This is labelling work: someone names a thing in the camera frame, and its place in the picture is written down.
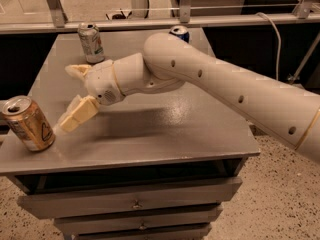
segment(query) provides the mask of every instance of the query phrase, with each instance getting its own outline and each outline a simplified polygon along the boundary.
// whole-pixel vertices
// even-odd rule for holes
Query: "table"
[[[142,52],[164,30],[101,33],[108,59]],[[202,29],[190,43],[214,55]],[[64,67],[86,63],[77,34],[59,35],[29,96],[54,125],[86,90]],[[259,154],[247,122],[185,83],[162,94],[135,94],[103,107],[76,131],[31,153],[9,132],[0,175],[27,195],[18,204],[54,218],[77,239],[201,239],[241,185],[245,160]]]

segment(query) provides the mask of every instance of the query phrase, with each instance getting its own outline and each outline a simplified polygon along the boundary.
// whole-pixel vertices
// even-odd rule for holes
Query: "soda can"
[[[9,99],[2,108],[2,115],[10,129],[31,151],[44,150],[55,140],[45,115],[28,96]]]
[[[170,34],[179,37],[183,41],[189,43],[190,34],[186,27],[184,26],[174,26],[170,29]]]
[[[104,53],[97,25],[91,22],[80,23],[78,34],[87,62],[98,63],[103,61]]]

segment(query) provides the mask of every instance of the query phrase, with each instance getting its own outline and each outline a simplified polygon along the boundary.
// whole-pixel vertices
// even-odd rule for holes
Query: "drawer knob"
[[[144,225],[144,223],[142,223],[142,224],[140,225],[139,229],[140,229],[140,230],[146,230],[147,227]]]
[[[138,200],[136,200],[135,203],[134,203],[134,205],[132,206],[132,209],[134,209],[134,210],[139,210],[139,209],[141,209],[141,208],[142,208],[142,205],[139,204],[139,201],[138,201]]]

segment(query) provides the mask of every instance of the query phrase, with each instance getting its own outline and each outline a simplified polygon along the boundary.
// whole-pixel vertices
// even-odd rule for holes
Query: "drawer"
[[[138,212],[91,215],[56,219],[54,225],[67,235],[210,223],[222,212],[221,205],[210,204]]]
[[[18,204],[39,219],[148,210],[229,201],[241,183],[232,177],[30,195]]]
[[[210,224],[126,231],[105,234],[79,235],[75,240],[200,240],[211,230]]]

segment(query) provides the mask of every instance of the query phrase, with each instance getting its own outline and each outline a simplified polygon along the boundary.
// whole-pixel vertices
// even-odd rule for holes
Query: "robotic arm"
[[[190,82],[284,145],[320,163],[319,95],[208,56],[173,35],[149,37],[143,56],[105,61],[87,71],[79,68],[69,66],[67,71],[84,81],[96,107],[137,92],[166,92]],[[87,111],[85,120],[98,109]],[[62,128],[66,118],[70,119],[60,120]]]

